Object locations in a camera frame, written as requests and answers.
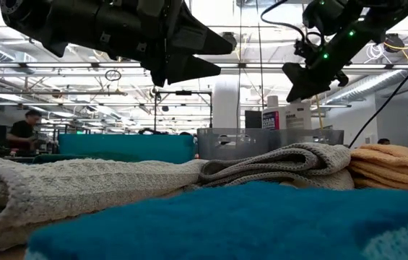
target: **gray knit blanket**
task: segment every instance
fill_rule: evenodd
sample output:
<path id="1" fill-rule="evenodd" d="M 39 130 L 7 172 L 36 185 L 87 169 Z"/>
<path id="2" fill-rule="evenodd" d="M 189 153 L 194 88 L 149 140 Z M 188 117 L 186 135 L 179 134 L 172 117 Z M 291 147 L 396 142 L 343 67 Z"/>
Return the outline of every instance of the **gray knit blanket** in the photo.
<path id="1" fill-rule="evenodd" d="M 199 185 L 233 186 L 248 181 L 276 181 L 295 186 L 336 190 L 353 189 L 350 150 L 342 145 L 292 144 L 264 155 L 243 160 L 213 160 L 202 168 Z"/>
<path id="2" fill-rule="evenodd" d="M 0 251 L 25 243 L 42 225 L 196 183 L 204 163 L 84 159 L 23 165 L 0 159 Z"/>

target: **man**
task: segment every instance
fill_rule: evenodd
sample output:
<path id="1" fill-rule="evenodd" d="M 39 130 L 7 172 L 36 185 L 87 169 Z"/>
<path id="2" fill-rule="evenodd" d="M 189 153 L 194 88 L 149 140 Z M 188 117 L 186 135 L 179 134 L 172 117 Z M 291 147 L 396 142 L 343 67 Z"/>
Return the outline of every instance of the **man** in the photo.
<path id="1" fill-rule="evenodd" d="M 6 138 L 9 141 L 9 148 L 19 150 L 33 150 L 36 138 L 33 134 L 33 127 L 41 119 L 42 114 L 36 110 L 29 110 L 25 114 L 25 120 L 13 124 L 11 131 Z"/>
<path id="2" fill-rule="evenodd" d="M 382 139 L 378 140 L 377 144 L 387 145 L 387 144 L 390 144 L 390 140 L 388 140 L 387 138 L 382 138 Z"/>

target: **blue fuzzy towel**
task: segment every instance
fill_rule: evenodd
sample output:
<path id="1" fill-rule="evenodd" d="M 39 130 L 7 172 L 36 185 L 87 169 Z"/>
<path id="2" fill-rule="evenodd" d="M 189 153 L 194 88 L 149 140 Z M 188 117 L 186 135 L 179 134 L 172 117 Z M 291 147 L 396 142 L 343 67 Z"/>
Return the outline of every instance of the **blue fuzzy towel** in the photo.
<path id="1" fill-rule="evenodd" d="M 45 227 L 26 259 L 408 260 L 408 191 L 205 188 Z"/>

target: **folded towel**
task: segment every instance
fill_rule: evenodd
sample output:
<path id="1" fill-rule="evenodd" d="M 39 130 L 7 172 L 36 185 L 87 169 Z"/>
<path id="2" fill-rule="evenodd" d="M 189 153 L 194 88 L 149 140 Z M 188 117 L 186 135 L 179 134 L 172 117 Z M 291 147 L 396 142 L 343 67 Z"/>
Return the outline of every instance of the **folded towel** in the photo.
<path id="1" fill-rule="evenodd" d="M 203 188 L 44 227 L 34 259 L 405 260 L 408 191 Z"/>
<path id="2" fill-rule="evenodd" d="M 353 189 L 350 150 L 342 145 L 292 144 L 265 155 L 242 160 L 213 160 L 199 175 L 203 187 L 232 186 L 248 181 L 295 181 L 299 185 L 329 189 Z"/>
<path id="3" fill-rule="evenodd" d="M 358 187 L 408 190 L 408 148 L 397 145 L 364 145 L 352 151 L 348 167 L 356 173 Z"/>
<path id="4" fill-rule="evenodd" d="M 68 160 L 22 165 L 0 159 L 0 230 L 62 220 L 169 194 L 197 181 L 205 161 Z M 6 249 L 25 243 L 16 236 Z"/>

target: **white column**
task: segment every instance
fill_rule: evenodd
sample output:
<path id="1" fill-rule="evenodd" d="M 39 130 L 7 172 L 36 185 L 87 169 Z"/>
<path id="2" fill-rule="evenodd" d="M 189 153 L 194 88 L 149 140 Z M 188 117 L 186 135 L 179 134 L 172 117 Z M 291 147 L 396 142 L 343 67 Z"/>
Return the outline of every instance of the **white column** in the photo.
<path id="1" fill-rule="evenodd" d="M 240 127 L 238 79 L 235 75 L 220 75 L 213 89 L 213 127 Z"/>

